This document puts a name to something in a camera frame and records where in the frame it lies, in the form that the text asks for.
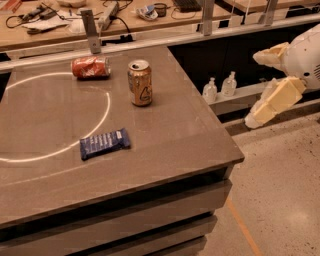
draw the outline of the crushed soda can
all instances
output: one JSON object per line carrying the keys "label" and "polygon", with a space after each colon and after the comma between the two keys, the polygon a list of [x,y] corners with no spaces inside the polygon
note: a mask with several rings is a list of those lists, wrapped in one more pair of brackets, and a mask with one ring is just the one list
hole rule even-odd
{"label": "crushed soda can", "polygon": [[103,55],[77,58],[71,62],[71,70],[80,79],[107,78],[111,74],[109,59]]}

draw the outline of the white robot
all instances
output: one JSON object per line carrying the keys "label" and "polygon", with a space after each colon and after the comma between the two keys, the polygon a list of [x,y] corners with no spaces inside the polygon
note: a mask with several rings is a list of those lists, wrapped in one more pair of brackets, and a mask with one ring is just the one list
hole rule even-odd
{"label": "white robot", "polygon": [[283,43],[254,54],[260,65],[283,71],[286,78],[272,79],[245,118],[246,126],[257,128],[289,109],[307,89],[320,89],[320,24]]}

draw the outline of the concrete floor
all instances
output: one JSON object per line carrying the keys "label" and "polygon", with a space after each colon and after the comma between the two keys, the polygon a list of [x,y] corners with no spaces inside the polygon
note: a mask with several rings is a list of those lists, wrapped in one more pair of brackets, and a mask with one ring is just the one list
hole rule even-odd
{"label": "concrete floor", "polygon": [[198,256],[320,255],[320,101],[256,130],[225,126],[246,158]]}

